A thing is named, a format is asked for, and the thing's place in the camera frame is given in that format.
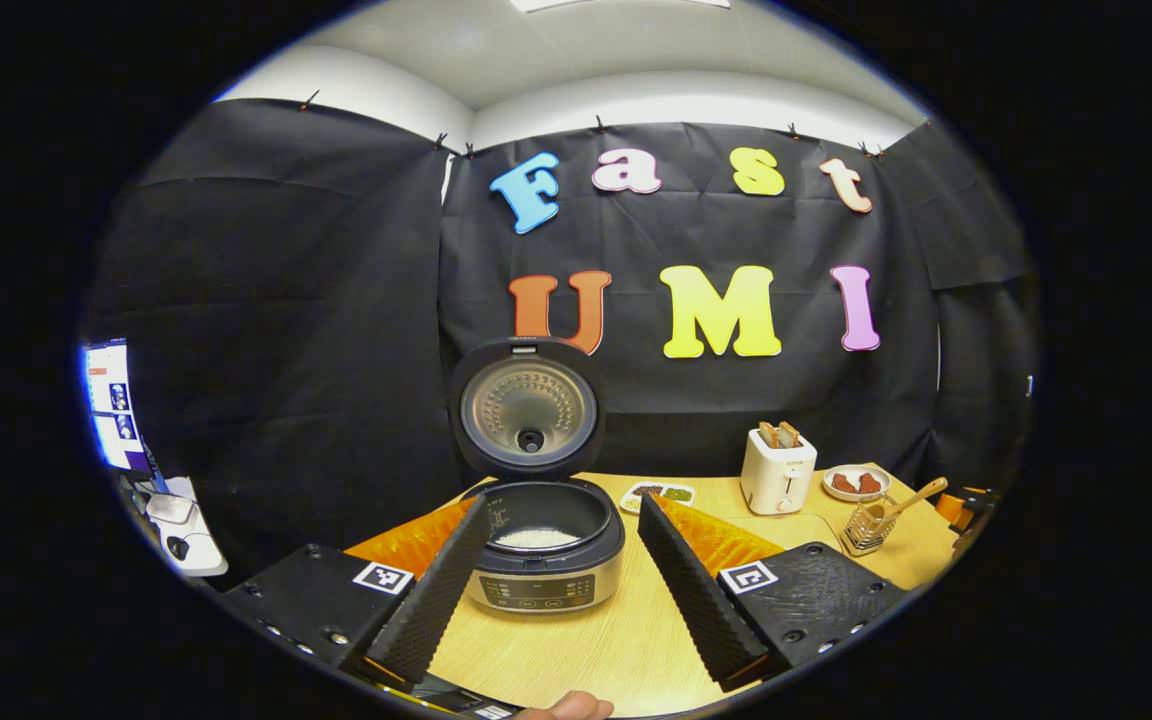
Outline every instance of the white wall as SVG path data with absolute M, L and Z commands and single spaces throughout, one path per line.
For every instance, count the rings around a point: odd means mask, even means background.
M 321 45 L 297 45 L 252 69 L 237 85 L 215 99 L 271 97 L 303 101 L 320 91 L 314 105 L 348 109 L 376 118 L 435 141 L 447 132 L 445 145 L 462 149 L 470 141 L 473 113 L 441 88 L 394 65 Z
M 692 122 L 787 129 L 856 146 L 889 146 L 914 126 L 841 94 L 736 73 L 653 71 L 568 83 L 477 111 L 475 149 L 605 124 Z

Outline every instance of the computer screen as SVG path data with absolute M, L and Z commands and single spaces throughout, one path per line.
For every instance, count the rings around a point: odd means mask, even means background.
M 88 409 L 92 430 L 105 461 L 131 473 L 154 475 L 141 425 L 136 423 L 132 385 L 127 372 L 127 341 L 123 338 L 83 346 L 83 379 L 88 385 Z

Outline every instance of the rice cooker control panel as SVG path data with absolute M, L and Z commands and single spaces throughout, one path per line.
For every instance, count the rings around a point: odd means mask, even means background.
M 594 600 L 594 575 L 561 579 L 480 579 L 488 605 L 511 611 L 561 611 Z

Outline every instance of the open lid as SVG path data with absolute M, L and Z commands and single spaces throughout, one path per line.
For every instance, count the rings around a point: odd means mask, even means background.
M 600 397 L 581 348 L 558 338 L 507 338 L 456 365 L 449 415 L 475 470 L 500 480 L 563 479 L 598 456 Z

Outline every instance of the ceiling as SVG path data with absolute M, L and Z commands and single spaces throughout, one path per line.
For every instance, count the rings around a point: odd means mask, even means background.
M 382 0 L 305 38 L 396 65 L 470 109 L 566 82 L 717 70 L 821 88 L 910 124 L 923 109 L 774 5 L 586 0 L 522 13 L 509 0 Z

